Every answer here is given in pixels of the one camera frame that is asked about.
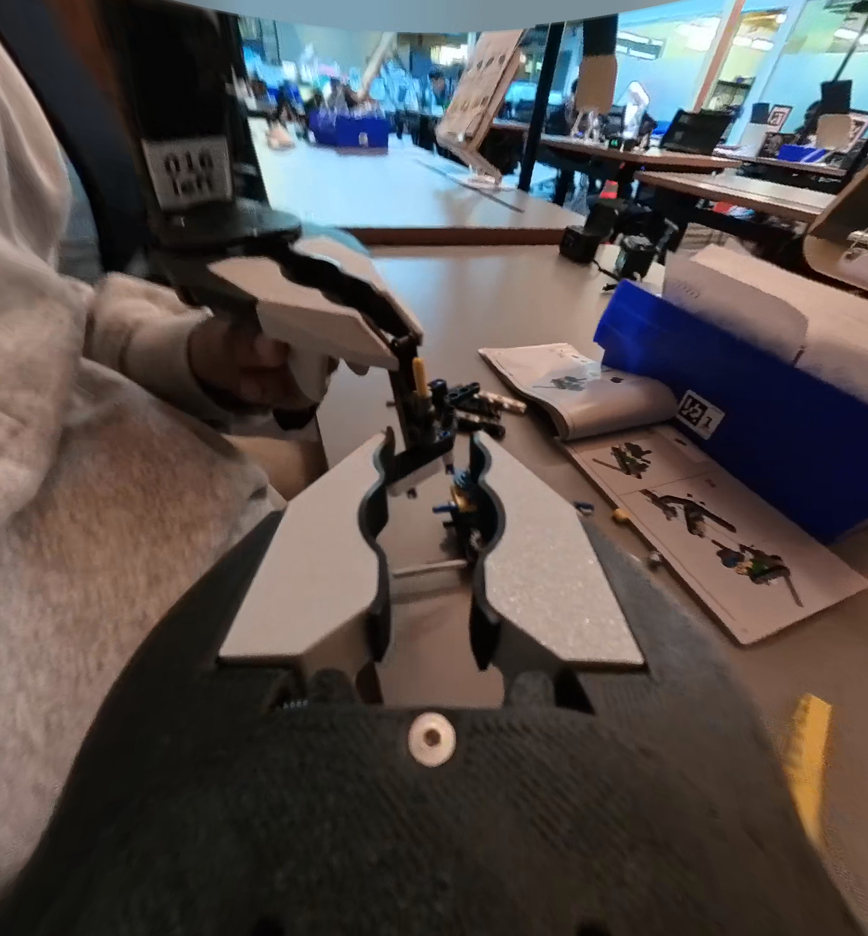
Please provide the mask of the lego instruction booklet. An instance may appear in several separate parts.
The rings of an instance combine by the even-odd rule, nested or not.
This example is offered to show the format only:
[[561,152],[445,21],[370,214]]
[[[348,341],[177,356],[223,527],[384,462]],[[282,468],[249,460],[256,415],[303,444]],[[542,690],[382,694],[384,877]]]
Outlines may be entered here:
[[568,344],[484,347],[541,408],[576,467],[741,646],[868,590],[868,580],[768,506],[676,427],[662,382]]

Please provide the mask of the person in grey sweatshirt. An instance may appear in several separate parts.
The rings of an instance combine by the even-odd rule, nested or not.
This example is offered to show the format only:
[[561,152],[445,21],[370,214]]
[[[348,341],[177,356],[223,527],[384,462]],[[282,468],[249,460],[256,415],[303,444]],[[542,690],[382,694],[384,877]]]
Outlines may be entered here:
[[70,185],[0,44],[0,897],[148,631],[276,505],[217,428],[84,355]]

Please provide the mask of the black lego assembly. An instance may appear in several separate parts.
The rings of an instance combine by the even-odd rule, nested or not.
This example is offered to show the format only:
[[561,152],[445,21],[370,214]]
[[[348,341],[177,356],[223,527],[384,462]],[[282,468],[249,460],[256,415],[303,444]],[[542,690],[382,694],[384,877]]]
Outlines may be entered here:
[[467,567],[475,567],[494,538],[497,516],[474,474],[469,469],[455,470],[447,500],[431,512],[453,536],[458,557]]

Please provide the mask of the blue gear lego assembly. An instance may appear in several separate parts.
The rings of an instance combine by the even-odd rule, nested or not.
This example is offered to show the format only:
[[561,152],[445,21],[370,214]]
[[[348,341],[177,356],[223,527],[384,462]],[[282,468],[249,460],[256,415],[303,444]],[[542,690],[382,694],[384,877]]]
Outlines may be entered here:
[[419,341],[411,336],[389,340],[397,368],[389,372],[392,404],[398,419],[403,449],[384,459],[386,492],[391,497],[414,498],[417,487],[429,479],[454,475],[454,447],[464,435],[483,432],[502,441],[504,415],[524,415],[526,404],[482,389],[476,382],[451,385],[429,379],[419,355]]

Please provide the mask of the wooden display stand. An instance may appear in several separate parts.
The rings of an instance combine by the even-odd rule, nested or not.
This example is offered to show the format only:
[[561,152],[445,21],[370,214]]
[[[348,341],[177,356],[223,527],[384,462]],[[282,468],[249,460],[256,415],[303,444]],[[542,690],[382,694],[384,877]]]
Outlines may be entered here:
[[451,102],[436,128],[437,145],[467,166],[460,181],[482,191],[506,188],[502,171],[482,147],[520,65],[526,29],[480,34]]
[[803,255],[815,273],[868,292],[868,164],[810,224]]

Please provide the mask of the person's left hand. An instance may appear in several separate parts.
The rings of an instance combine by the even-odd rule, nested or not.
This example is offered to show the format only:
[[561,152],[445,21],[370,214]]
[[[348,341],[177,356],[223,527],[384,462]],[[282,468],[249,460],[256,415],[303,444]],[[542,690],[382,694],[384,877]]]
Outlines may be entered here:
[[220,317],[196,325],[187,343],[192,375],[215,404],[238,416],[269,416],[284,430],[303,429],[317,409],[291,372],[290,354],[259,328]]

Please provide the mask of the white cardboard box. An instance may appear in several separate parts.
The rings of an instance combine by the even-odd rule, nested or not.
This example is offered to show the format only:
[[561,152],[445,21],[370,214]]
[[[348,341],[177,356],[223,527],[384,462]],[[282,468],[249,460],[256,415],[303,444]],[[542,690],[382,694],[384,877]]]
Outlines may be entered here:
[[662,298],[868,403],[868,299],[717,244],[669,254]]

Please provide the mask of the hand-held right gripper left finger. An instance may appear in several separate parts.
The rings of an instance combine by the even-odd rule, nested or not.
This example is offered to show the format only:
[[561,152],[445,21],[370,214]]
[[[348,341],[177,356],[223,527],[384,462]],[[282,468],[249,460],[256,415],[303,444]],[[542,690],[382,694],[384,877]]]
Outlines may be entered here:
[[290,501],[218,652],[229,664],[364,667],[392,639],[388,561],[391,430]]

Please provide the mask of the long yellow lego beam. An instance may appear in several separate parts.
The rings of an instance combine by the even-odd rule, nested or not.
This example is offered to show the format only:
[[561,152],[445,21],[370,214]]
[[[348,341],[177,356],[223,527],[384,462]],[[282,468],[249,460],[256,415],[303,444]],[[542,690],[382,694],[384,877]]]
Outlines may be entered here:
[[833,708],[813,694],[800,697],[783,748],[783,770],[791,803],[809,841],[821,848],[826,768]]

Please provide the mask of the person's left forearm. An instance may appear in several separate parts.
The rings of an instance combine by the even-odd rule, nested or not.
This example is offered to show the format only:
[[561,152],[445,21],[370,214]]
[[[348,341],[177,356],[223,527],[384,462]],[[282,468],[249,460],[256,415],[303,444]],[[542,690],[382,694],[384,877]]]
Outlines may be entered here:
[[78,287],[87,312],[84,355],[116,371],[182,414],[217,429],[230,416],[194,376],[190,341],[212,312],[172,289],[113,273]]

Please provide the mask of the thin grey lego axle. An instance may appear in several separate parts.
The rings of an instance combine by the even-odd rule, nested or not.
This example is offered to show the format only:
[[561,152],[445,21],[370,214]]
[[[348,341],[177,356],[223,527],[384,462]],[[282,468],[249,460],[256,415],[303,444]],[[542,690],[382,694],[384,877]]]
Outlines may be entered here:
[[447,572],[463,572],[471,569],[473,564],[464,559],[441,560],[434,563],[410,565],[395,568],[390,571],[392,579],[416,579],[429,575],[439,575]]

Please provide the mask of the small distant blue bin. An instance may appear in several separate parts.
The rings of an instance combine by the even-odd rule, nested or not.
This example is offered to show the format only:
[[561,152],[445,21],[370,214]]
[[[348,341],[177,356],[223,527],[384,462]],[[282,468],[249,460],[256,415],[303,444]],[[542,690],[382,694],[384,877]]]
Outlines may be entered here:
[[316,145],[367,154],[388,152],[390,125],[381,114],[313,111],[309,129]]

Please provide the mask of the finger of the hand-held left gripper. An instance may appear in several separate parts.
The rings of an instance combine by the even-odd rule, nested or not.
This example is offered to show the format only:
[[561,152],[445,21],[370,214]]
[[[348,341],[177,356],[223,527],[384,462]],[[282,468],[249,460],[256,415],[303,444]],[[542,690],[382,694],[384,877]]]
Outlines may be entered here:
[[384,335],[357,310],[296,283],[276,259],[233,256],[211,262],[217,284],[254,300],[262,331],[301,352],[334,357],[365,369],[394,371],[395,356]]
[[296,283],[357,310],[384,335],[424,342],[421,323],[357,241],[336,232],[305,235],[289,247],[286,267]]

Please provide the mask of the scattered small lego pieces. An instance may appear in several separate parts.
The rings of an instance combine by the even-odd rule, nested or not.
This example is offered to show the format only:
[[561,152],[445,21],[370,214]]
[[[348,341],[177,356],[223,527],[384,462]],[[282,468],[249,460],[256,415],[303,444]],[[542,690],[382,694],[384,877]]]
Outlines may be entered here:
[[592,502],[585,500],[574,500],[572,506],[575,511],[584,519],[607,520],[611,524],[626,531],[630,531],[636,537],[640,545],[646,548],[645,562],[650,568],[659,568],[664,566],[664,557],[655,549],[650,541],[640,532],[635,520],[631,515],[621,507],[603,507],[598,510]]

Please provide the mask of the black laptop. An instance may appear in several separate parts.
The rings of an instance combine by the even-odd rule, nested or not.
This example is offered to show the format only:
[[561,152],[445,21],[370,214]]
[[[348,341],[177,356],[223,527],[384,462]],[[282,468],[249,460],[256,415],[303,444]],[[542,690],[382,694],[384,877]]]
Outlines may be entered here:
[[711,156],[721,144],[732,123],[728,111],[675,112],[659,144],[666,153]]

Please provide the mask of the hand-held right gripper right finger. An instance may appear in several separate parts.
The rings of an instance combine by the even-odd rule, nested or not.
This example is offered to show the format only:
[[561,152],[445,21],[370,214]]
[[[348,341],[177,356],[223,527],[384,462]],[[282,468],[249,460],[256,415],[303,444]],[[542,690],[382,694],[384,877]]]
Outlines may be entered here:
[[473,659],[499,672],[641,671],[646,660],[572,502],[489,436],[469,471],[483,550],[473,568]]

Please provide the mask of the blue plastic bin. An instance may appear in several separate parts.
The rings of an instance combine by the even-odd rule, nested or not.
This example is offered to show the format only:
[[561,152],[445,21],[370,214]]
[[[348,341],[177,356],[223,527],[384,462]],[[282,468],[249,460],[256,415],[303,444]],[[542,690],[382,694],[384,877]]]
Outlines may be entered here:
[[627,281],[594,341],[604,365],[669,388],[685,435],[805,532],[868,525],[867,403]]

